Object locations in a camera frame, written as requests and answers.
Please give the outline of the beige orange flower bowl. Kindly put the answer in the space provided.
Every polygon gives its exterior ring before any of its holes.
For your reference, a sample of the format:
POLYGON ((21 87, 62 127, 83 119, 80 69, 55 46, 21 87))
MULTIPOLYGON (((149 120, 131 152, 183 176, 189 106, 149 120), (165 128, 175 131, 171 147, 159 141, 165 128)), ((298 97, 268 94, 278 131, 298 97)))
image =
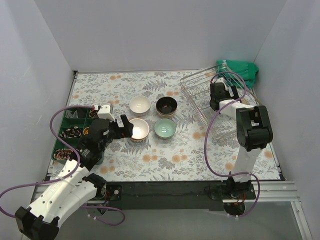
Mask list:
POLYGON ((243 103, 243 104, 245 104, 245 105, 249 105, 250 103, 246 100, 246 99, 241 99, 241 102, 243 103))

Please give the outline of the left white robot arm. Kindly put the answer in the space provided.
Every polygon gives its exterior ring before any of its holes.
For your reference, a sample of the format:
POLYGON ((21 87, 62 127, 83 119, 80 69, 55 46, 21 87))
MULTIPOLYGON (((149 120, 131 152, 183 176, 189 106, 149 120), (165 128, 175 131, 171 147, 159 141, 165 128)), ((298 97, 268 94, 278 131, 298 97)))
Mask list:
POLYGON ((126 115, 120 117, 122 127, 116 120, 94 119, 54 182, 28 207, 15 212, 22 234, 31 240, 53 240, 63 222, 85 202, 106 196, 106 180, 91 170, 112 141, 132 137, 134 125, 126 115))

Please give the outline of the orange plastic bowl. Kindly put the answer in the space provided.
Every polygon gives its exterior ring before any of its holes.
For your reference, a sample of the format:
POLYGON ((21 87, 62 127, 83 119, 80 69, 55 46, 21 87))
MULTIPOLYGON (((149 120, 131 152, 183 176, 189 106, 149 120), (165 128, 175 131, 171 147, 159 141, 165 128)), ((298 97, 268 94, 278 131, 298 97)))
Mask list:
POLYGON ((130 120, 133 124, 133 134, 134 139, 143 139, 149 135, 150 127, 148 123, 140 118, 133 118, 130 120))

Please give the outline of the plain white bowl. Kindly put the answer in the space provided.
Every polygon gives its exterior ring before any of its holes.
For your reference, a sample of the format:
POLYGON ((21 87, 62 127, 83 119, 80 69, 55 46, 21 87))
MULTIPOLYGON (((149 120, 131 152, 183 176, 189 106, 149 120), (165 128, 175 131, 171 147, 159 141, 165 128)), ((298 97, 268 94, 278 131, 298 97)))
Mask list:
POLYGON ((129 108, 136 116, 144 116, 151 108, 151 101, 147 97, 139 95, 131 99, 129 108))

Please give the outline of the white blue striped bowl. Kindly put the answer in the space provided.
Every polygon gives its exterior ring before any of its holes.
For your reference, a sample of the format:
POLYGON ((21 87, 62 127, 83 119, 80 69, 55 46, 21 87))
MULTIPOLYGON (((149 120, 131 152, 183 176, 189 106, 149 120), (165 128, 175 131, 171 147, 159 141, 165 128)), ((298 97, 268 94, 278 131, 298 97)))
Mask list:
POLYGON ((148 136, 145 137, 145 138, 141 138, 141 139, 135 139, 135 138, 130 138, 131 141, 135 142, 135 143, 140 143, 140 142, 143 142, 143 141, 146 141, 148 139, 148 136))

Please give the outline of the beige gold dotted bowl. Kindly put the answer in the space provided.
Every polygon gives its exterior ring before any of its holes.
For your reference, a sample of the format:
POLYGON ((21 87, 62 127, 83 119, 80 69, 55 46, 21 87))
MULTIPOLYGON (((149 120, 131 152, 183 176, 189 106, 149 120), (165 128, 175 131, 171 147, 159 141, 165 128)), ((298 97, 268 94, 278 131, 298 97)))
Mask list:
POLYGON ((177 101, 170 96, 162 97, 156 102, 157 112, 164 116, 174 114, 177 110, 177 107, 177 101))

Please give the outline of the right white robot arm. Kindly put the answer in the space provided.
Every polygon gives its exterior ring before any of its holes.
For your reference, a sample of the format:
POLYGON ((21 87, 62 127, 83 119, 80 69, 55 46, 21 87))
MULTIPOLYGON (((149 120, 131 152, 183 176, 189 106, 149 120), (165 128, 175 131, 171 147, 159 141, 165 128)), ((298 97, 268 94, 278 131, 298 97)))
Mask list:
POLYGON ((273 140, 273 131, 264 105, 247 105, 238 100, 235 86, 231 87, 233 96, 223 82, 210 83, 210 107, 235 120, 239 152, 230 176, 226 180, 226 192, 237 199, 250 190, 249 175, 261 151, 273 140))

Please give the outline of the pale green checked bowl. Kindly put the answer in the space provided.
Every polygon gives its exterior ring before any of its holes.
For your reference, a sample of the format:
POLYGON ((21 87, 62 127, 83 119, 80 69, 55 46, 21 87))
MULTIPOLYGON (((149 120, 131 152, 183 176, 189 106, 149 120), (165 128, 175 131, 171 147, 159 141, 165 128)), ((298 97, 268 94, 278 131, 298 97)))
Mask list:
POLYGON ((176 130, 176 124, 171 119, 162 118, 154 124, 154 132, 161 139, 171 138, 176 130))

